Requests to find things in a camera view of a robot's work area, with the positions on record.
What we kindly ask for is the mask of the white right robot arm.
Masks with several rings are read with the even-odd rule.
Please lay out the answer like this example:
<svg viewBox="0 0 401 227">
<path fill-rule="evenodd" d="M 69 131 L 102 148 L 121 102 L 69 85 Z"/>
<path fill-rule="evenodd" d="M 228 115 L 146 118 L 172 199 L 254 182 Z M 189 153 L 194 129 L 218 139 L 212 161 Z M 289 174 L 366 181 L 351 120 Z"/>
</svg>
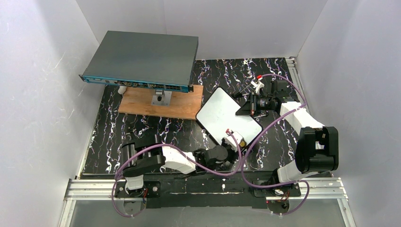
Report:
<svg viewBox="0 0 401 227">
<path fill-rule="evenodd" d="M 260 111 L 274 111 L 282 116 L 298 134 L 294 160 L 275 169 L 265 185 L 283 185 L 339 167 L 339 133 L 333 126 L 324 126 L 314 119 L 299 100 L 287 91 L 284 80 L 271 81 L 270 93 L 252 92 L 236 115 L 254 116 Z"/>
</svg>

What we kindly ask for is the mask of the small whiteboard black frame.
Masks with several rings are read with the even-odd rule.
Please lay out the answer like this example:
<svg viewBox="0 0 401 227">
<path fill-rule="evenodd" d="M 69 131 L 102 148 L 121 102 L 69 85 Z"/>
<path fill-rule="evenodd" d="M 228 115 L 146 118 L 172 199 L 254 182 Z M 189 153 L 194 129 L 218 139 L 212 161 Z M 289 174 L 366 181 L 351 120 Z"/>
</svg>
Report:
<svg viewBox="0 0 401 227">
<path fill-rule="evenodd" d="M 227 129 L 238 132 L 251 144 L 263 127 L 249 115 L 236 115 L 240 105 L 221 87 L 217 87 L 196 114 L 196 120 L 219 145 L 228 136 Z"/>
</svg>

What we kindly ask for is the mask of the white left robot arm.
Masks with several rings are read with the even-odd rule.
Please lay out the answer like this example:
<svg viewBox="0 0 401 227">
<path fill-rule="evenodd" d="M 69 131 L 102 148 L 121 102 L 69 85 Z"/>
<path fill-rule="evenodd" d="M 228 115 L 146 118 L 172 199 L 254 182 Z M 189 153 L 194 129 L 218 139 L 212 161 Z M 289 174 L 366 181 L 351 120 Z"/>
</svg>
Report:
<svg viewBox="0 0 401 227">
<path fill-rule="evenodd" d="M 196 165 L 197 163 L 211 170 L 221 164 L 232 164 L 246 145 L 243 137 L 236 131 L 224 137 L 220 145 L 211 149 L 200 148 L 183 154 L 170 146 L 156 147 L 155 145 L 160 142 L 157 138 L 155 141 L 153 144 L 144 146 L 136 146 L 133 141 L 121 146 L 123 160 L 128 164 L 123 165 L 117 171 L 117 175 L 125 178 L 126 192 L 144 189 L 144 174 L 162 167 L 187 175 L 204 171 Z"/>
</svg>

